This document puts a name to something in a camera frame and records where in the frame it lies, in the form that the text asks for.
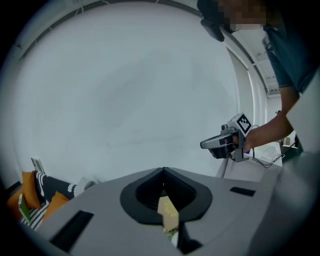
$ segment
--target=black and white fabric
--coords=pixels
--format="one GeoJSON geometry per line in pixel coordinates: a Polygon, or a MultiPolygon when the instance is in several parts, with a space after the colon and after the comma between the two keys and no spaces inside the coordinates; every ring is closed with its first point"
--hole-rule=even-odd
{"type": "Polygon", "coordinates": [[[44,215],[47,211],[48,205],[49,202],[43,202],[41,204],[41,209],[30,209],[30,223],[24,217],[21,218],[20,222],[27,225],[33,230],[37,230],[44,219],[44,215]]]}
{"type": "Polygon", "coordinates": [[[41,196],[49,203],[57,191],[70,200],[75,197],[77,186],[75,184],[64,182],[40,172],[35,173],[35,183],[41,196]]]}

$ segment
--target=dark shirt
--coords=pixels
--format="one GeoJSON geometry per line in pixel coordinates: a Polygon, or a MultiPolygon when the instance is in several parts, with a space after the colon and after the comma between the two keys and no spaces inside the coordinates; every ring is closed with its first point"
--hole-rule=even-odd
{"type": "Polygon", "coordinates": [[[284,19],[281,28],[264,26],[263,29],[266,32],[263,43],[279,88],[293,86],[303,93],[318,67],[306,41],[284,19]]]}

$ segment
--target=white curved wall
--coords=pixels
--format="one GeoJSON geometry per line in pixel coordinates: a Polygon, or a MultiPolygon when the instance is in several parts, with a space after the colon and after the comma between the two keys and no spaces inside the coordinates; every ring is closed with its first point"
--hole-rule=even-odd
{"type": "Polygon", "coordinates": [[[237,113],[234,69],[200,18],[165,5],[112,4],[72,18],[21,63],[12,99],[17,164],[105,181],[169,166],[214,176],[200,149],[237,113]]]}

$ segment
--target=person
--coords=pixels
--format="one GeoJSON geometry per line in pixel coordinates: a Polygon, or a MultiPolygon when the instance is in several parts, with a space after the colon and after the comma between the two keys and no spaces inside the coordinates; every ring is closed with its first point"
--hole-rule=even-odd
{"type": "MultiPolygon", "coordinates": [[[[318,40],[306,29],[313,24],[298,16],[299,12],[291,8],[293,5],[297,4],[287,5],[279,0],[218,0],[218,7],[230,24],[246,24],[246,27],[259,24],[265,31],[263,44],[281,95],[281,111],[268,123],[249,132],[244,152],[281,140],[293,131],[286,114],[306,90],[319,66],[319,56],[313,52],[318,40]]],[[[233,141],[239,144],[236,136],[233,141]]]]}

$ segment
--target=cable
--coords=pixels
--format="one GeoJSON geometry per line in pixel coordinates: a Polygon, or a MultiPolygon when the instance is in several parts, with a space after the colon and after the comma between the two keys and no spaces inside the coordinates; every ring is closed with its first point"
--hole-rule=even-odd
{"type": "Polygon", "coordinates": [[[269,168],[270,166],[272,166],[276,161],[279,160],[279,158],[282,158],[285,153],[290,149],[292,148],[292,146],[294,145],[295,143],[293,143],[290,147],[288,147],[283,153],[279,154],[272,162],[270,163],[262,163],[261,161],[259,161],[258,159],[256,159],[255,157],[255,148],[252,149],[253,151],[253,157],[252,157],[252,160],[256,161],[258,164],[262,165],[264,168],[269,168]]]}

